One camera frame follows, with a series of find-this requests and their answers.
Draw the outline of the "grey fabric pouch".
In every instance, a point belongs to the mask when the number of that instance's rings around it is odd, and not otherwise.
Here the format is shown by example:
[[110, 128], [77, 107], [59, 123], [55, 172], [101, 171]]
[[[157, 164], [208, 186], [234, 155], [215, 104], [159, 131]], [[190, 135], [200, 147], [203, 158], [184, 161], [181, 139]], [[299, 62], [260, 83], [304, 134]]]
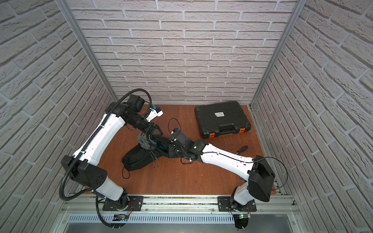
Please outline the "grey fabric pouch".
[[137, 141], [143, 149], [153, 150], [156, 148], [156, 142], [152, 141], [145, 133], [140, 132], [137, 136]]

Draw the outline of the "black fabric pouch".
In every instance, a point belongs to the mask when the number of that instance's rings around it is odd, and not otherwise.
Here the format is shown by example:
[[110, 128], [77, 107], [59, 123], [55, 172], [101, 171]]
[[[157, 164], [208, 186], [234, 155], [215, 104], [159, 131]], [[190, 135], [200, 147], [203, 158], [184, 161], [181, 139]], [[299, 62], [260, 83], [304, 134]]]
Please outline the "black fabric pouch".
[[171, 142], [169, 139], [163, 136], [152, 136], [150, 137], [152, 143], [155, 143], [155, 147], [161, 151], [161, 154], [166, 158], [170, 158], [170, 150], [169, 147]]

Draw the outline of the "black printed drawstring pouch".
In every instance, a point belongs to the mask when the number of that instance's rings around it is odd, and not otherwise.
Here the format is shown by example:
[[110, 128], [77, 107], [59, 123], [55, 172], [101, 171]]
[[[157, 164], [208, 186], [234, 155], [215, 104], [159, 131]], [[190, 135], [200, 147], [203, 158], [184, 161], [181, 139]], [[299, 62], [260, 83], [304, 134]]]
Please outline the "black printed drawstring pouch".
[[148, 150], [137, 144], [130, 151], [122, 157], [124, 168], [122, 169], [122, 177], [124, 179], [130, 178], [130, 171], [144, 168], [151, 162], [155, 162], [162, 154], [157, 150]]

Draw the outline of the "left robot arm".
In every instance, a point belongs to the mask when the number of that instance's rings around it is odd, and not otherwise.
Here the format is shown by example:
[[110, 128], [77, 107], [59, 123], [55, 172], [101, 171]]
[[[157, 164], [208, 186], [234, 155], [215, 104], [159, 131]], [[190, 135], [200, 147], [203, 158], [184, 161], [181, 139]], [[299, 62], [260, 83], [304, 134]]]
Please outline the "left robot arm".
[[163, 133], [153, 122], [162, 114], [161, 108], [152, 104], [149, 92], [142, 88], [129, 91], [112, 102], [88, 140], [72, 156], [63, 157], [61, 164], [65, 174], [59, 186], [60, 199], [71, 201], [85, 192], [92, 192], [119, 209], [125, 208], [128, 203], [125, 189], [113, 182], [98, 164], [111, 140], [125, 125], [140, 130], [149, 149], [167, 150], [161, 141]]

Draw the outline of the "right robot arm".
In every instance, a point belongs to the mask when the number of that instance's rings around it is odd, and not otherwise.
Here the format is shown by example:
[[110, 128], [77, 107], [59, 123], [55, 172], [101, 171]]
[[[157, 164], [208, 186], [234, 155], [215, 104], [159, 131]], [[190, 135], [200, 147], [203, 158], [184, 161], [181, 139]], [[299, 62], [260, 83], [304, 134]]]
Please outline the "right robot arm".
[[233, 203], [244, 206], [254, 199], [270, 201], [275, 173], [267, 162], [268, 157], [233, 154], [202, 140], [192, 141], [177, 129], [172, 131], [170, 141], [170, 157], [215, 165], [243, 178], [245, 183], [234, 191]]

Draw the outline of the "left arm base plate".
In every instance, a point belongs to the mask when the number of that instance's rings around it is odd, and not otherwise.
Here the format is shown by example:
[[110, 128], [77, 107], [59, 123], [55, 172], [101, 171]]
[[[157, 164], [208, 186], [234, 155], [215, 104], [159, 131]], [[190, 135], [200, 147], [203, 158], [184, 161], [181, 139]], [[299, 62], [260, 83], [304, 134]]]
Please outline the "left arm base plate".
[[107, 199], [103, 205], [103, 211], [140, 211], [144, 196], [125, 195], [118, 201]]

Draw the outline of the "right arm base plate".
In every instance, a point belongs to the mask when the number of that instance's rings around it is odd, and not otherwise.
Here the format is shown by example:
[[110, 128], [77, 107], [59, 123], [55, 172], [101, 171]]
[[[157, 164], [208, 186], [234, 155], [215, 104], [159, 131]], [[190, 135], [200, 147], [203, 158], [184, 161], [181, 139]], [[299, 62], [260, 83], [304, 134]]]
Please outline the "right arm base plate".
[[256, 212], [256, 203], [254, 200], [249, 201], [246, 205], [241, 205], [233, 200], [232, 197], [218, 196], [218, 210], [219, 212]]

